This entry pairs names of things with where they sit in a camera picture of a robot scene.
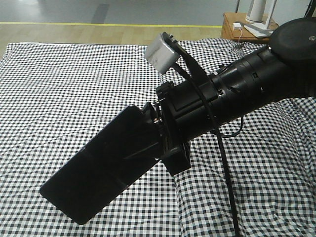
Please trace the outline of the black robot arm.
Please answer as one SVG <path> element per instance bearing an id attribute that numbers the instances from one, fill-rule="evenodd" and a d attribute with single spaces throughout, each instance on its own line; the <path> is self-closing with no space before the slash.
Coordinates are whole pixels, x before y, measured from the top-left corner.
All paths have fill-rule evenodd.
<path id="1" fill-rule="evenodd" d="M 159 34 L 145 58 L 160 73 L 173 68 L 185 79 L 156 89 L 168 172 L 189 169 L 188 142 L 217 126 L 285 98 L 315 97 L 315 37 L 315 18 L 289 21 L 274 30 L 268 45 L 207 74 L 171 35 Z"/>

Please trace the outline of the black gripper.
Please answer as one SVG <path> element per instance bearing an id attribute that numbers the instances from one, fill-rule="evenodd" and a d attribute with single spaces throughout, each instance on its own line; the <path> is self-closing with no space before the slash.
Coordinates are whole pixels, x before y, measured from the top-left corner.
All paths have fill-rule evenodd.
<path id="1" fill-rule="evenodd" d="M 146 104 L 142 111 L 161 140 L 159 159 L 174 176 L 191 167 L 189 141 L 214 126 L 202 99 L 188 81 L 178 85 L 165 82 L 156 88 L 156 93 L 158 101 Z"/>

